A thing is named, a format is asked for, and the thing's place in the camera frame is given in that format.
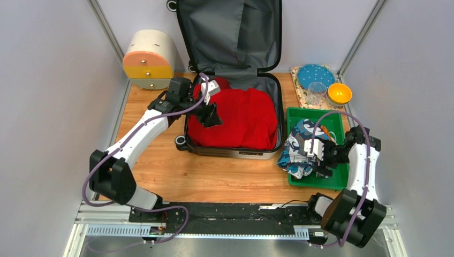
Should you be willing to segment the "red garment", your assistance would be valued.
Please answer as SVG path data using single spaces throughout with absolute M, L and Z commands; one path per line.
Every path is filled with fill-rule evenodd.
M 271 97 L 260 90 L 235 89 L 221 77 L 214 77 L 220 92 L 210 98 L 217 104 L 222 125 L 205 128 L 194 116 L 187 134 L 196 146 L 272 150 L 277 142 L 278 118 Z

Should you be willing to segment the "blue orange patterned shorts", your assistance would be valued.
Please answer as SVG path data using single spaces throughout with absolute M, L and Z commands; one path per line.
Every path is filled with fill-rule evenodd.
M 319 125 L 318 128 L 314 126 L 315 122 L 307 118 L 298 121 L 291 129 L 278 158 L 277 166 L 296 179 L 307 177 L 314 171 L 315 162 L 304 152 L 304 143 L 311 139 L 313 132 L 318 138 L 337 142 L 334 132 L 324 125 Z

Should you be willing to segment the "astronaut print suitcase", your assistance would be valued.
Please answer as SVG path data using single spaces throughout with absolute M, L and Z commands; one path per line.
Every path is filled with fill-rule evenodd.
M 271 71 L 282 49 L 281 1 L 176 1 L 175 12 L 196 73 L 225 78 L 234 89 L 256 89 L 273 101 L 277 116 L 276 140 L 270 150 L 250 147 L 198 145 L 184 127 L 180 150 L 206 156 L 269 160 L 282 146 L 284 110 L 282 89 Z

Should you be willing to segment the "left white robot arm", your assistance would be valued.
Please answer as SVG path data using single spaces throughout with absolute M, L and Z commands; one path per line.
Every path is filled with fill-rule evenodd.
M 104 151 L 92 152 L 90 172 L 82 187 L 85 203 L 92 207 L 96 205 L 87 198 L 86 189 L 89 188 L 108 198 L 110 203 L 143 211 L 150 222 L 157 222 L 163 217 L 164 209 L 158 204 L 161 198 L 137 185 L 132 168 L 152 141 L 182 115 L 196 117 L 203 127 L 222 124 L 217 104 L 210 102 L 221 88 L 216 80 L 210 80 L 205 74 L 200 74 L 200 77 L 201 92 L 197 97 L 190 93 L 190 79 L 172 78 L 168 89 L 151 101 L 144 115 L 125 136 Z

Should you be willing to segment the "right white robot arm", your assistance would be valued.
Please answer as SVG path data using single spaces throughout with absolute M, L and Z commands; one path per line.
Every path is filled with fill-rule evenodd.
M 381 140 L 370 136 L 368 128 L 356 126 L 337 145 L 319 137 L 305 141 L 304 151 L 317 161 L 315 172 L 328 176 L 340 164 L 349 165 L 346 188 L 331 198 L 317 193 L 309 199 L 306 219 L 338 238 L 363 248 L 384 220 L 387 209 L 379 203 L 375 188 L 375 168 Z

